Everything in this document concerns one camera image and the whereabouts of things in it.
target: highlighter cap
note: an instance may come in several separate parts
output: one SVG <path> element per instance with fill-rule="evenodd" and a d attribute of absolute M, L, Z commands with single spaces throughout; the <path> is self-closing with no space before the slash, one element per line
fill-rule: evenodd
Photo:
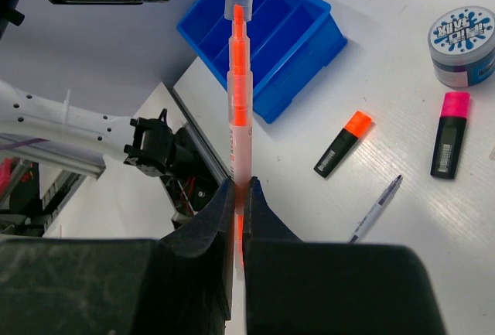
<path fill-rule="evenodd" d="M 360 138 L 370 127 L 371 122 L 373 122 L 371 117 L 357 111 L 344 128 L 355 137 Z"/>
<path fill-rule="evenodd" d="M 440 117 L 467 118 L 470 98 L 471 94 L 463 92 L 452 92 L 445 94 Z"/>

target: pink highlighter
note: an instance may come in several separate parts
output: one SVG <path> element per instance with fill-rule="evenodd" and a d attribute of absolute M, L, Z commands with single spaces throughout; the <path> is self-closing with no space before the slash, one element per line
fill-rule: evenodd
<path fill-rule="evenodd" d="M 430 172 L 435 178 L 454 179 L 456 177 L 470 98 L 469 93 L 445 94 Z"/>

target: tin lid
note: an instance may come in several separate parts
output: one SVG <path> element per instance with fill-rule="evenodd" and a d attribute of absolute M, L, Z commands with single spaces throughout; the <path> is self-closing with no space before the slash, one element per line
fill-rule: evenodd
<path fill-rule="evenodd" d="M 447 66 L 476 62 L 495 49 L 495 14 L 480 6 L 447 12 L 428 32 L 433 60 Z"/>

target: white table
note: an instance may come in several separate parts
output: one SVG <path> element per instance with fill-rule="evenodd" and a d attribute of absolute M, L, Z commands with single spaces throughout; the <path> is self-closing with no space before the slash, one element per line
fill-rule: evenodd
<path fill-rule="evenodd" d="M 274 124 L 256 117 L 253 174 L 273 211 L 306 241 L 345 241 L 403 174 L 400 190 L 364 241 L 406 245 L 419 255 L 451 335 L 492 333 L 495 77 L 469 90 L 473 105 L 456 180 L 433 179 L 435 133 L 449 89 L 434 76 L 426 36 L 443 13 L 463 5 L 494 9 L 493 0 L 327 1 L 349 45 Z M 228 163 L 224 89 L 199 59 L 175 89 Z M 312 168 L 358 109 L 376 125 L 324 180 Z M 235 316 L 242 314 L 236 310 Z"/>

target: blue storage bin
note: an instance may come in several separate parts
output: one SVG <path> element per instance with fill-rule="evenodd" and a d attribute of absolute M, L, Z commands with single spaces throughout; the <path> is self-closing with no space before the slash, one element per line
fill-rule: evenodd
<path fill-rule="evenodd" d="M 177 29 L 227 89 L 232 23 L 225 0 L 197 0 Z M 346 45 L 323 0 L 253 0 L 254 111 L 272 123 L 294 96 Z"/>

